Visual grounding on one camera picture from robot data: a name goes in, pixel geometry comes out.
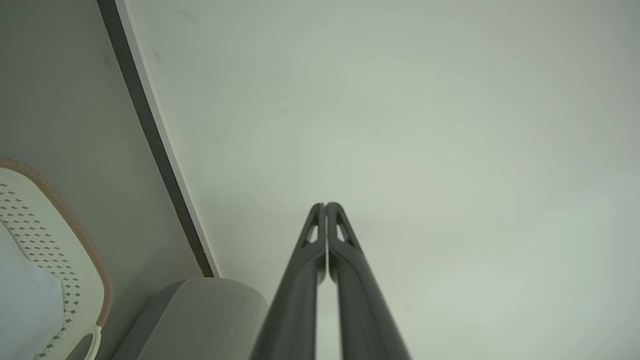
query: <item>white fabric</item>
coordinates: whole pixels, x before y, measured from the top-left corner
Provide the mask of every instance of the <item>white fabric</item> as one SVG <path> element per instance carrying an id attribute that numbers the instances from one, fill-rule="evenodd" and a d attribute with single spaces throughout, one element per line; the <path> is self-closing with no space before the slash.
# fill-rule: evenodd
<path id="1" fill-rule="evenodd" d="M 0 360 L 32 360 L 63 327 L 60 280 L 25 258 L 0 225 Z"/>

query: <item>tan rim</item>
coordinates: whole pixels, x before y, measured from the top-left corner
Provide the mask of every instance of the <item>tan rim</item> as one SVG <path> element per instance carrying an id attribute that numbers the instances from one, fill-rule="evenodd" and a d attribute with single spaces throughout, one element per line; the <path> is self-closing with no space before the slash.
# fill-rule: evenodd
<path id="1" fill-rule="evenodd" d="M 71 211 L 71 208 L 67 202 L 62 199 L 62 196 L 53 188 L 48 180 L 41 173 L 29 165 L 23 164 L 19 161 L 8 158 L 0 158 L 0 168 L 7 168 L 18 172 L 26 176 L 42 191 L 42 193 L 51 201 L 51 204 L 58 210 L 58 213 L 62 215 L 71 230 L 76 234 L 78 240 L 84 247 L 84 250 L 89 254 L 89 258 L 93 261 L 93 265 L 98 270 L 100 278 L 102 279 L 102 285 L 104 287 L 104 301 L 102 302 L 102 310 L 100 310 L 100 316 L 95 322 L 96 325 L 103 327 L 107 321 L 109 312 L 111 311 L 111 304 L 113 303 L 113 283 L 111 282 L 111 276 L 109 276 L 109 270 L 107 269 L 102 256 L 98 253 L 98 249 L 95 248 L 95 244 L 86 232 L 84 226 L 80 223 L 80 219 Z"/>

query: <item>laundry basket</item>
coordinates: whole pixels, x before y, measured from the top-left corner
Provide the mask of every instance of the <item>laundry basket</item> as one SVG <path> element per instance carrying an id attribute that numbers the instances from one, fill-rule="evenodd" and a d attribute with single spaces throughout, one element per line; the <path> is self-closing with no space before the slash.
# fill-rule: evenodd
<path id="1" fill-rule="evenodd" d="M 62 284 L 63 327 L 34 359 L 66 359 L 89 334 L 85 359 L 95 358 L 113 292 L 107 268 L 78 218 L 36 170 L 0 158 L 0 220 L 24 255 Z"/>

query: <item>gray armrest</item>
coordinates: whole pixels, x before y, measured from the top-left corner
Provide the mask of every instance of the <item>gray armrest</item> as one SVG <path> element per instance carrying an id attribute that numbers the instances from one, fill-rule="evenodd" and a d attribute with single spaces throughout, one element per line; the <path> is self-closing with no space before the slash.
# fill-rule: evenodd
<path id="1" fill-rule="evenodd" d="M 195 277 L 163 290 L 145 308 L 114 360 L 244 360 L 267 302 L 240 282 Z"/>

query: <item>cutout hole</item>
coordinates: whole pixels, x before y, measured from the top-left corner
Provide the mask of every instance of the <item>cutout hole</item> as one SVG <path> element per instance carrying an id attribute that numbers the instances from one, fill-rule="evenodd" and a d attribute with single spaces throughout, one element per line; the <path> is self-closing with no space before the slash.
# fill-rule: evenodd
<path id="1" fill-rule="evenodd" d="M 91 349 L 93 335 L 89 334 L 80 340 L 67 359 L 84 359 Z"/>
<path id="2" fill-rule="evenodd" d="M 347 240 L 349 237 L 346 236 L 346 231 L 344 230 L 344 226 L 342 224 L 338 225 L 338 240 L 344 243 L 344 240 Z"/>
<path id="3" fill-rule="evenodd" d="M 307 241 L 309 241 L 309 243 L 314 243 L 316 240 L 318 240 L 318 226 L 314 225 L 307 234 Z"/>

